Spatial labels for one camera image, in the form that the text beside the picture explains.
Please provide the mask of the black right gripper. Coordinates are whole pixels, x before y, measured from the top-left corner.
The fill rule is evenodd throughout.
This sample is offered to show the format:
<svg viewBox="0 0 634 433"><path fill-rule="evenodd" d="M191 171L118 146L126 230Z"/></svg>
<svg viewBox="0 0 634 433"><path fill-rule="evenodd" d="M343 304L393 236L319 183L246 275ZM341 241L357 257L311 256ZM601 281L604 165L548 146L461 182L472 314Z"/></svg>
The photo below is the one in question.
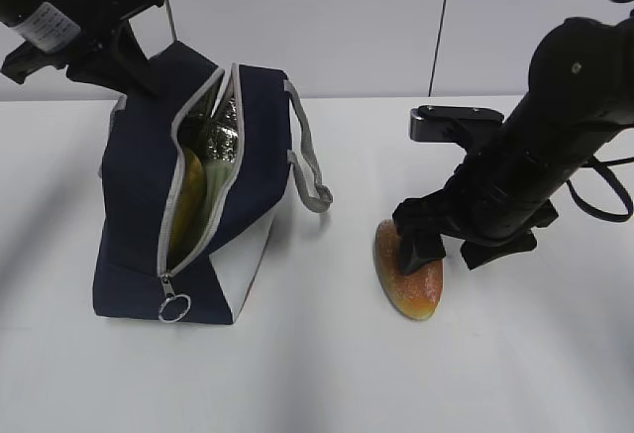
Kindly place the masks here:
<svg viewBox="0 0 634 433"><path fill-rule="evenodd" d="M535 250L533 230L558 217L550 197L569 178L570 159L559 155L465 156L443 188L407 198L393 212L400 272L441 261L442 235L465 241L461 255L470 270Z"/></svg>

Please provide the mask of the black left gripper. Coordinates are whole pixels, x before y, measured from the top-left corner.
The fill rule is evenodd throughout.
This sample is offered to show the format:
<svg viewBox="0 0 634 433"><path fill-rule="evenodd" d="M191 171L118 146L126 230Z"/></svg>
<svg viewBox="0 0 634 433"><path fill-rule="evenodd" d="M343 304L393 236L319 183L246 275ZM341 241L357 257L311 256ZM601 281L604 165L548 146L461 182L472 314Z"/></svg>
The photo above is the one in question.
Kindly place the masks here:
<svg viewBox="0 0 634 433"><path fill-rule="evenodd" d="M1 23L23 43L9 53L3 75L18 84L52 66L68 79L124 94L158 97L160 76L145 56L132 18L165 0L1 0Z"/></svg>

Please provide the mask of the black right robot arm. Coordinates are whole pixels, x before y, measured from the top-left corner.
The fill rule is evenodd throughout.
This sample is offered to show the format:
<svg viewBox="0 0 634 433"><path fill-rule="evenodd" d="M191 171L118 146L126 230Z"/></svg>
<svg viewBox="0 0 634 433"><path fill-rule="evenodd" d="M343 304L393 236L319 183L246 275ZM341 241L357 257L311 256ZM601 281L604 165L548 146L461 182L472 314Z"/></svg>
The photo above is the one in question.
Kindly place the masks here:
<svg viewBox="0 0 634 433"><path fill-rule="evenodd" d="M596 153L632 125L631 20L569 18L551 31L532 56L527 93L508 116L476 107L414 108L412 140L455 144L465 157L441 189L395 209L399 271L410 275L442 259L444 237L462 241L470 269L532 251L534 230L557 219L552 195L582 167L599 173L625 209L581 209L626 222L632 198Z"/></svg>

